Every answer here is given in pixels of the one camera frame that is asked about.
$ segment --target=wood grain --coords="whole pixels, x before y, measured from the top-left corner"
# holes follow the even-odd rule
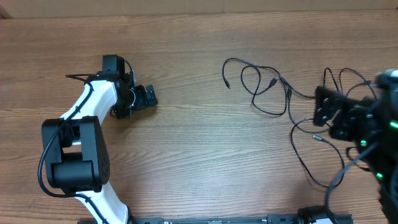
[[[325,189],[309,181],[290,145],[287,114],[268,116],[250,105],[241,64],[226,67],[227,89],[225,59],[273,66],[308,95],[325,67],[335,73],[352,67],[369,79],[398,67],[398,11],[2,20],[0,30],[1,223],[91,217],[77,200],[46,196],[36,170],[42,122],[68,110],[83,89],[64,75],[100,70],[104,54],[128,59],[139,83],[153,84],[159,99],[156,109],[103,124],[110,181],[136,217],[258,217],[323,203]],[[272,77],[265,72],[262,86]],[[257,79],[248,71],[245,81],[253,90]],[[343,74],[345,90],[357,82]],[[333,87],[331,78],[327,84]],[[277,84],[256,100],[280,111],[282,94]],[[368,94],[364,87],[352,96]],[[311,117],[313,101],[294,96],[292,112],[296,120]],[[340,169],[336,152],[311,135],[294,138],[308,168],[327,184]],[[331,208],[352,213],[356,223],[386,223],[377,188],[354,167]]]
[[[13,19],[395,9],[398,0],[0,0]]]

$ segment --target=tangled cable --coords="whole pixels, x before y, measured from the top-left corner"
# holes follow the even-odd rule
[[[251,104],[252,104],[256,109],[258,109],[259,111],[261,111],[261,112],[263,112],[263,113],[271,114],[271,115],[275,115],[275,116],[282,116],[283,114],[285,114],[286,110],[288,111],[289,118],[290,118],[290,120],[291,120],[291,121],[293,122],[293,124],[294,124],[294,126],[293,126],[293,128],[292,128],[292,130],[291,130],[291,132],[290,132],[290,143],[292,144],[293,150],[295,151],[295,153],[296,153],[296,155],[297,155],[297,157],[298,157],[300,163],[303,165],[303,167],[305,168],[305,170],[307,171],[307,173],[308,173],[308,175],[311,177],[311,179],[314,181],[314,183],[316,183],[317,185],[319,185],[319,186],[321,186],[321,187],[327,188],[327,189],[330,188],[330,186],[321,184],[319,181],[317,181],[317,180],[313,177],[313,175],[311,174],[311,172],[309,171],[309,169],[308,169],[307,166],[305,165],[304,161],[301,159],[300,154],[298,153],[298,151],[297,151],[297,149],[296,149],[296,147],[295,147],[294,141],[293,141],[293,132],[294,132],[295,128],[297,128],[297,129],[299,129],[300,131],[303,131],[303,132],[305,132],[305,133],[309,133],[309,134],[320,134],[320,133],[324,133],[324,132],[328,131],[329,128],[330,128],[330,125],[327,123],[327,124],[326,124],[326,125],[328,126],[327,129],[323,129],[323,130],[321,130],[321,131],[307,131],[307,130],[304,130],[303,128],[301,128],[301,127],[299,126],[299,124],[301,124],[301,123],[303,123],[303,122],[305,122],[305,121],[311,121],[311,120],[313,120],[313,118],[303,119],[303,120],[301,120],[301,121],[299,121],[299,122],[297,122],[297,123],[296,123],[296,122],[294,121],[294,119],[293,119],[292,112],[291,112],[291,109],[290,109],[290,102],[291,102],[291,99],[292,99],[292,92],[294,91],[298,96],[301,96],[302,98],[306,98],[306,99],[312,99],[312,100],[313,100],[313,99],[315,99],[315,96],[307,96],[307,95],[304,95],[304,94],[300,93],[299,91],[297,91],[295,88],[292,87],[291,84],[289,84],[289,82],[288,82],[288,81],[280,74],[280,72],[279,72],[278,70],[276,70],[275,68],[270,67],[270,66],[255,65],[255,64],[253,64],[253,63],[251,63],[251,62],[248,62],[247,60],[243,60],[243,59],[240,59],[240,58],[229,58],[229,59],[227,59],[227,60],[224,62],[224,64],[223,64],[222,76],[223,76],[223,80],[224,80],[224,82],[225,82],[225,85],[226,85],[228,88],[231,88],[231,85],[229,84],[229,82],[228,82],[227,79],[225,78],[225,66],[226,66],[226,64],[227,64],[228,62],[230,62],[230,61],[238,61],[238,62],[241,62],[241,63],[243,63],[243,64],[246,64],[246,66],[243,67],[242,70],[241,70],[241,83],[242,83],[243,87],[246,89],[246,91],[252,95]],[[256,90],[255,90],[254,92],[252,92],[251,90],[249,90],[249,88],[246,86],[246,84],[245,84],[244,81],[243,81],[243,73],[244,73],[245,69],[247,69],[247,68],[253,68],[253,69],[255,69],[255,71],[257,72],[258,77],[259,77],[259,81],[258,81],[258,83],[257,83]],[[260,84],[261,84],[261,78],[262,78],[260,69],[263,69],[263,70],[270,70],[270,71],[276,73],[276,76],[270,81],[268,87],[265,88],[265,89],[263,89],[263,90],[261,90],[261,91],[259,91]],[[355,88],[357,88],[357,87],[359,87],[359,86],[365,86],[365,85],[367,85],[367,86],[370,88],[370,90],[372,91],[372,94],[373,94],[374,98],[377,99],[377,96],[376,96],[376,94],[375,94],[375,92],[374,92],[374,90],[373,90],[373,88],[372,88],[372,86],[371,86],[371,83],[372,83],[372,82],[369,81],[369,80],[366,80],[366,79],[363,77],[362,74],[360,74],[358,71],[356,71],[356,70],[354,70],[354,69],[352,69],[352,68],[343,68],[343,69],[340,70],[339,75],[338,75],[338,79],[339,79],[339,83],[340,83],[340,88],[339,88],[339,86],[338,86],[338,84],[337,84],[337,81],[336,81],[335,76],[334,76],[333,72],[331,71],[331,69],[328,68],[328,67],[325,68],[324,71],[323,71],[323,86],[324,86],[324,87],[326,86],[326,73],[329,73],[329,74],[331,75],[331,78],[332,78],[332,80],[333,80],[333,83],[335,84],[336,90],[337,90],[338,92],[340,92],[341,94],[344,94],[344,93],[343,93],[343,85],[342,85],[342,83],[341,83],[341,74],[342,74],[344,71],[351,71],[351,72],[355,73],[356,75],[358,75],[360,78],[363,79],[363,82],[361,82],[361,83],[359,83],[359,84],[353,86],[352,88],[350,88],[350,89],[348,90],[346,96],[348,96],[348,94],[349,94],[352,90],[354,90]],[[281,84],[282,84],[282,88],[284,89],[284,95],[285,95],[285,106],[284,106],[284,110],[283,110],[282,112],[280,112],[280,113],[273,113],[273,112],[266,111],[266,110],[264,110],[264,109],[258,107],[258,106],[256,105],[255,101],[254,101],[254,99],[256,98],[256,96],[259,96],[259,95],[265,93],[267,90],[271,89],[271,87],[273,87],[273,86],[278,82],[278,80],[280,80],[280,82],[281,82]],[[340,157],[340,160],[341,160],[341,166],[342,166],[343,169],[345,168],[345,163],[344,163],[343,156],[341,155],[340,151],[339,151],[332,143],[330,143],[330,142],[327,141],[326,139],[323,139],[323,138],[320,137],[320,136],[314,135],[313,138],[316,139],[316,140],[318,140],[318,141],[322,141],[322,142],[325,142],[325,143],[329,144],[329,145],[338,153],[338,155],[339,155],[339,157]],[[341,183],[341,181],[343,180],[343,178],[344,178],[344,175],[341,175],[341,177],[338,179],[338,181],[335,182],[335,183],[333,184],[333,186],[331,186],[331,188],[335,188],[335,187],[339,186],[340,183]]]

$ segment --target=black cable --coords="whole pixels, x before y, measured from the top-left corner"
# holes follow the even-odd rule
[[[124,59],[124,62],[126,62],[126,63],[127,63],[127,65],[128,65],[128,66],[129,66],[129,68],[130,68],[130,72],[132,73],[132,68],[131,68],[131,65],[130,65],[129,61],[127,61],[126,59]]]
[[[325,196],[325,210],[328,218],[333,224],[338,224],[338,222],[335,220],[333,213],[329,209],[329,199],[331,192],[333,191],[333,185],[338,182],[340,178],[344,177],[344,174],[351,168],[355,163],[357,163],[360,159],[364,158],[366,155],[368,155],[370,152],[372,152],[377,146],[379,145],[378,142],[372,143],[367,149],[365,149],[359,156],[357,156],[355,159],[353,159],[349,164],[347,164],[346,167],[344,167],[336,176],[335,178],[330,182],[330,185],[328,187],[328,191]]]
[[[224,80],[224,82],[225,82],[225,85],[226,85],[228,88],[231,88],[231,86],[230,86],[229,82],[228,82],[228,81],[226,80],[226,78],[225,78],[224,70],[225,70],[225,65],[226,65],[228,62],[232,61],[232,60],[236,60],[236,61],[239,61],[239,62],[241,62],[241,63],[245,63],[245,64],[247,65],[247,66],[245,66],[245,67],[242,69],[242,71],[241,71],[241,82],[242,82],[242,84],[243,84],[243,87],[244,87],[250,94],[252,94],[252,96],[253,96],[253,97],[252,97],[252,100],[251,100],[252,105],[253,105],[256,109],[258,109],[259,111],[261,111],[261,112],[263,112],[263,113],[267,113],[267,114],[271,114],[271,115],[276,115],[276,116],[281,116],[281,115],[283,115],[283,114],[286,112],[286,109],[287,109],[286,85],[285,85],[284,82],[282,82],[283,87],[284,87],[284,92],[285,92],[285,108],[284,108],[283,112],[281,112],[281,113],[268,112],[268,111],[266,111],[266,110],[261,109],[260,107],[258,107],[258,106],[255,104],[255,102],[254,102],[254,99],[255,99],[255,97],[256,97],[257,95],[260,95],[260,94],[265,93],[267,90],[269,90],[269,89],[270,89],[272,86],[274,86],[275,83],[276,83],[275,81],[273,81],[273,80],[275,80],[275,78],[272,79],[271,82],[270,82],[270,84],[269,84],[269,86],[268,86],[266,89],[260,91],[260,93],[258,93],[258,89],[259,89],[260,83],[261,83],[261,72],[260,72],[259,68],[261,68],[261,69],[273,70],[274,72],[276,72],[276,73],[278,74],[279,78],[281,78],[280,73],[279,73],[276,69],[274,69],[274,68],[272,68],[272,67],[254,65],[254,64],[252,64],[251,62],[248,62],[248,61],[246,61],[246,60],[242,60],[242,59],[239,59],[239,58],[229,58],[229,59],[225,60],[225,62],[224,62],[224,64],[223,64],[223,70],[222,70],[222,73],[221,73],[222,76],[223,76],[223,80]],[[243,81],[243,71],[244,71],[245,69],[249,68],[249,67],[254,68],[254,69],[256,70],[258,76],[259,76],[259,81],[258,81],[256,90],[255,90],[254,92],[250,91],[250,90],[247,88],[247,86],[244,84],[244,81]]]
[[[301,96],[301,97],[303,97],[303,98],[315,99],[315,96],[307,96],[307,95],[304,95],[304,94],[300,93],[299,91],[297,91],[295,88],[293,88],[292,85],[290,85],[290,84],[288,83],[288,81],[287,81],[287,80],[278,72],[278,70],[276,70],[275,68],[270,67],[270,66],[255,65],[255,64],[253,64],[253,63],[251,63],[251,62],[248,62],[247,60],[243,60],[243,59],[240,59],[240,58],[229,58],[229,59],[225,60],[225,62],[224,62],[224,64],[223,64],[223,69],[222,69],[221,74],[222,74],[223,80],[224,80],[224,82],[225,82],[225,85],[226,85],[228,88],[231,88],[231,85],[229,84],[229,82],[228,82],[227,79],[225,78],[225,72],[224,72],[224,71],[225,71],[225,65],[226,65],[228,62],[232,61],[232,60],[235,60],[235,61],[238,61],[238,62],[241,62],[241,63],[246,64],[246,66],[243,67],[243,69],[241,70],[241,83],[242,83],[243,87],[246,89],[246,91],[248,91],[248,92],[253,96],[253,97],[252,97],[252,101],[251,101],[252,105],[253,105],[255,108],[257,108],[259,111],[263,112],[263,113],[267,113],[267,114],[271,114],[271,115],[276,115],[276,116],[282,116],[282,115],[286,112],[286,109],[287,109],[288,103],[289,103],[289,102],[288,102],[289,96],[287,95],[288,89],[291,89],[292,91],[294,91],[296,94],[298,94],[299,96]],[[256,88],[256,90],[255,90],[254,92],[250,91],[249,88],[246,86],[246,84],[245,84],[244,81],[243,81],[243,72],[244,72],[245,69],[247,69],[247,68],[254,68],[254,69],[256,70],[258,76],[259,76],[259,81],[258,81],[258,84],[257,84],[257,88]],[[277,77],[279,77],[279,80],[281,80],[281,82],[282,82],[282,87],[283,87],[283,89],[284,89],[284,94],[285,94],[285,107],[284,107],[283,112],[281,112],[281,113],[272,113],[272,112],[266,111],[266,110],[264,110],[264,109],[261,109],[260,107],[258,107],[258,106],[255,104],[254,99],[255,99],[256,96],[265,93],[267,90],[269,90],[272,86],[275,85],[275,83],[273,83],[273,85],[271,85],[271,83],[272,83],[272,80],[271,80],[271,83],[270,83],[270,85],[269,85],[267,88],[265,88],[264,90],[258,92],[258,89],[259,89],[260,83],[261,83],[261,78],[262,78],[262,77],[261,77],[261,72],[260,72],[259,68],[261,68],[261,69],[266,69],[266,70],[272,70],[273,72],[275,72],[275,73],[277,74]],[[330,75],[331,75],[331,77],[332,77],[332,79],[333,79],[333,83],[335,84],[336,89],[337,89],[338,91],[340,91],[339,88],[338,88],[338,85],[337,85],[335,76],[333,75],[333,72],[331,71],[330,68],[326,68],[326,69],[324,70],[324,72],[323,72],[323,86],[326,86],[326,71],[329,71],[329,72],[330,72]]]
[[[368,80],[368,81],[365,81],[365,82],[361,82],[361,83],[356,84],[355,86],[351,87],[351,88],[348,90],[348,92],[346,93],[346,96],[348,96],[348,94],[349,94],[352,90],[354,90],[356,87],[369,85],[369,84],[371,84],[371,83],[372,83],[372,81],[371,81],[371,80]]]
[[[242,71],[241,71],[241,82],[242,82],[243,87],[244,87],[250,94],[253,95],[253,97],[252,97],[252,99],[251,99],[252,105],[253,105],[255,108],[257,108],[259,111],[263,112],[263,113],[267,113],[267,114],[271,114],[271,115],[276,115],[276,116],[282,116],[282,115],[286,112],[286,108],[287,108],[286,84],[285,84],[284,82],[282,82],[282,86],[283,86],[283,88],[284,88],[284,93],[285,93],[285,108],[284,108],[283,112],[281,112],[281,113],[272,113],[272,112],[268,112],[268,111],[266,111],[266,110],[263,110],[263,109],[259,108],[259,107],[254,103],[254,98],[255,98],[256,96],[265,93],[267,90],[269,90],[271,87],[273,87],[273,86],[276,84],[276,82],[278,81],[278,79],[282,79],[282,76],[280,75],[280,73],[279,73],[276,69],[274,69],[274,68],[272,68],[272,67],[269,67],[269,66],[259,66],[259,65],[255,65],[255,67],[256,67],[257,69],[258,69],[258,68],[266,69],[266,70],[269,69],[269,70],[272,70],[272,71],[276,72],[276,74],[278,74],[278,77],[276,77],[276,79],[275,79],[275,77],[274,77],[274,78],[271,80],[271,82],[270,82],[270,84],[269,84],[269,86],[268,86],[267,88],[265,88],[264,90],[262,90],[260,93],[257,93],[257,91],[258,91],[258,89],[259,89],[259,87],[260,87],[260,82],[261,82],[261,72],[260,72],[260,73],[259,73],[259,82],[258,82],[258,84],[257,84],[257,88],[256,88],[255,92],[253,93],[253,92],[251,92],[251,91],[247,88],[247,86],[244,84],[244,81],[243,81],[243,72],[244,72],[244,70],[247,69],[248,67],[252,67],[252,65],[247,65],[247,66],[245,66],[245,67],[242,69]]]
[[[348,159],[349,160],[353,160],[353,158],[351,157],[351,155],[349,154],[349,151],[350,150],[352,150],[352,149],[356,149],[356,147],[347,147],[346,148],[346,156],[348,157]],[[360,165],[358,165],[358,164],[355,164],[358,168],[360,168],[361,170],[363,170],[363,171],[366,171],[366,172],[370,172],[371,170],[370,170],[370,168],[368,168],[368,167],[361,167]]]
[[[311,174],[310,170],[309,170],[308,167],[305,165],[304,161],[301,159],[300,154],[299,154],[299,152],[297,152],[297,149],[296,149],[296,147],[295,147],[295,145],[294,145],[294,141],[293,141],[293,132],[294,132],[294,129],[295,129],[299,124],[301,124],[302,122],[305,122],[305,121],[313,121],[313,118],[303,119],[303,120],[299,121],[297,124],[295,124],[295,125],[293,126],[293,128],[292,128],[292,130],[291,130],[291,132],[290,132],[290,143],[292,143],[293,149],[294,149],[294,151],[295,151],[295,153],[296,153],[296,155],[297,155],[299,161],[301,162],[301,165],[303,165],[304,169],[307,171],[307,173],[308,173],[308,175],[311,177],[311,179],[312,179],[316,184],[318,184],[319,186],[324,187],[324,188],[329,188],[330,186],[326,186],[326,185],[323,185],[323,184],[319,183],[319,182],[313,177],[313,175]],[[322,141],[322,142],[325,142],[325,143],[329,144],[329,145],[338,153],[338,155],[339,155],[339,157],[340,157],[340,160],[341,160],[341,166],[342,166],[342,168],[344,169],[345,164],[344,164],[343,156],[341,155],[340,151],[336,148],[336,146],[334,146],[332,143],[330,143],[330,142],[327,141],[326,139],[323,139],[323,138],[320,137],[320,136],[313,136],[313,138],[316,139],[316,140],[318,140],[318,141]],[[341,181],[343,181],[343,178],[344,178],[344,175],[340,178],[340,181],[339,181],[338,183],[334,183],[334,184],[332,185],[332,187],[337,187],[337,186],[339,186],[339,185],[341,184]]]
[[[366,80],[365,77],[364,77],[362,74],[360,74],[358,71],[356,71],[355,69],[352,69],[352,68],[343,68],[343,69],[340,70],[340,73],[338,74],[338,80],[339,80],[339,82],[340,82],[341,94],[344,94],[344,92],[343,92],[343,84],[341,84],[341,73],[343,73],[343,71],[345,71],[345,70],[349,70],[349,71],[355,73],[357,76],[361,77],[361,78],[363,79],[364,82],[368,82],[368,81],[369,81],[369,80]],[[375,93],[374,90],[373,90],[373,87],[371,86],[371,83],[367,83],[367,86],[368,86],[369,89],[372,91],[373,97],[374,97],[374,99],[376,100],[376,99],[377,99],[377,96],[376,96],[376,93]]]
[[[74,110],[74,112],[72,112],[71,115],[69,115],[62,123],[61,125],[58,127],[58,129],[54,132],[54,134],[51,136],[49,142],[47,143],[45,149],[43,150],[42,156],[40,158],[40,162],[39,162],[39,168],[37,169],[37,179],[39,181],[39,185],[40,188],[44,191],[44,193],[46,193],[47,195],[51,196],[51,197],[56,197],[56,198],[70,198],[70,197],[80,197],[85,199],[85,202],[89,203],[94,211],[96,212],[97,216],[99,216],[99,218],[102,220],[103,223],[108,224],[108,222],[106,221],[106,219],[104,218],[104,216],[102,216],[101,212],[98,210],[97,206],[94,204],[94,202],[92,201],[92,199],[86,195],[83,194],[55,194],[51,191],[49,191],[44,183],[43,183],[43,177],[42,177],[42,169],[43,169],[43,164],[44,164],[44,160],[45,157],[52,145],[52,143],[54,142],[55,138],[59,135],[60,131],[65,127],[65,125],[81,110],[81,108],[83,107],[83,105],[88,101],[88,99],[90,98],[92,92],[94,91],[93,89],[93,85],[90,82],[87,82],[85,79],[80,78],[80,76],[92,76],[93,74],[78,74],[78,75],[67,75],[66,77],[68,78],[73,78],[76,80],[80,80],[83,81],[85,84],[90,86],[90,90],[87,94],[87,96],[83,99],[83,101],[79,104],[79,106],[76,107],[76,109]]]
[[[287,94],[287,96],[288,96],[287,112],[289,114],[289,118],[292,121],[293,125],[296,125],[296,122],[294,121],[293,116],[292,116],[292,112],[290,111],[290,101],[292,99],[292,90],[289,88],[287,93],[288,93]],[[297,125],[296,128],[304,133],[307,133],[307,134],[320,134],[320,133],[329,131],[329,128],[326,128],[321,131],[306,131],[306,130],[302,129],[299,125]]]
[[[331,78],[333,79],[333,83],[335,84],[337,91],[340,92],[340,90],[338,89],[337,82],[335,80],[335,76],[333,75],[333,72],[331,72],[331,69],[329,67],[326,67],[323,71],[323,87],[326,87],[326,71],[327,70],[330,72]]]

